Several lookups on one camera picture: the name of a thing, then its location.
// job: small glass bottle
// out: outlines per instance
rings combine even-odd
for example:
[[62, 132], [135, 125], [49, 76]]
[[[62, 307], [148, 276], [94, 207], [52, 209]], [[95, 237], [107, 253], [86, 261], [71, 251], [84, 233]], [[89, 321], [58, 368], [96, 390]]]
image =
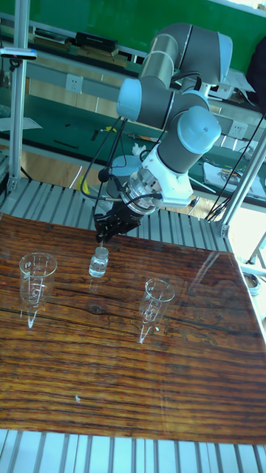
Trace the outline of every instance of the small glass bottle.
[[94, 278], [101, 278], [106, 272], [107, 265], [108, 250], [104, 246], [98, 246], [90, 261], [89, 274]]

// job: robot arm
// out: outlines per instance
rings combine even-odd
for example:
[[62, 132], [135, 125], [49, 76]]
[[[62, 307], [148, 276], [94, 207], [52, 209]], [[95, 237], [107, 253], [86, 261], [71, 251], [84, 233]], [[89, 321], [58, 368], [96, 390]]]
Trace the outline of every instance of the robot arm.
[[[120, 193], [123, 202], [115, 203], [105, 216], [95, 215], [98, 241], [130, 231], [162, 203], [171, 207], [190, 203], [188, 170], [221, 133], [206, 95], [211, 85], [225, 80], [231, 53], [229, 37], [188, 24], [173, 24], [155, 36], [140, 79], [127, 78], [122, 84], [117, 113], [166, 130], [167, 135], [130, 176]], [[170, 90], [174, 69], [184, 76], [200, 76], [200, 90]]]

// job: white paper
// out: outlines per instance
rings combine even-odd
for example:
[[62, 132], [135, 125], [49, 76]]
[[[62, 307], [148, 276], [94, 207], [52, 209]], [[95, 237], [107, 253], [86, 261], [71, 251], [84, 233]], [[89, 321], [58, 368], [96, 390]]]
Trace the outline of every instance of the white paper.
[[[219, 175], [221, 170], [222, 168], [217, 168], [209, 163], [204, 163], [203, 171], [205, 184], [211, 184], [218, 188], [223, 188], [225, 185], [225, 181], [222, 179], [222, 176]], [[233, 192], [236, 190], [236, 184], [228, 183], [226, 189], [230, 192]], [[266, 200], [266, 194], [262, 187], [262, 184], [260, 183], [259, 176], [255, 177], [247, 195], [249, 197], [253, 197], [254, 199]]]
[[[32, 118], [23, 118], [23, 130], [31, 130], [34, 128], [42, 128]], [[0, 132], [8, 132], [11, 130], [11, 118], [0, 118]]]
[[229, 69], [227, 78], [223, 84], [235, 87], [240, 90], [247, 90], [248, 92], [255, 92], [254, 88], [248, 83], [245, 74], [235, 69]]

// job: wood grain surface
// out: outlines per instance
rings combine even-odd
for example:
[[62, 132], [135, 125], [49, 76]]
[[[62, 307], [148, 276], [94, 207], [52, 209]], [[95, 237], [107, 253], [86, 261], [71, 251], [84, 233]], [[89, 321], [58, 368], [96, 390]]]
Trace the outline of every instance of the wood grain surface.
[[[0, 427], [266, 443], [265, 343], [233, 254], [117, 236], [92, 279], [96, 245], [93, 231], [2, 215]], [[30, 251], [58, 260], [35, 318], [19, 296]], [[153, 276], [176, 295], [141, 344]]]

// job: green wall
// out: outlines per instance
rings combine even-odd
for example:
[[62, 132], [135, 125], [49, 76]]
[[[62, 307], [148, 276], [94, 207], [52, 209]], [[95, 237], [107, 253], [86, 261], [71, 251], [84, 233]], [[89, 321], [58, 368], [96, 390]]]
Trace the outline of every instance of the green wall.
[[[0, 0], [14, 14], [15, 0]], [[30, 19], [71, 31], [90, 31], [147, 51], [168, 24], [192, 23], [233, 40], [231, 67], [246, 72], [256, 44], [266, 35], [266, 18], [209, 0], [31, 0]]]

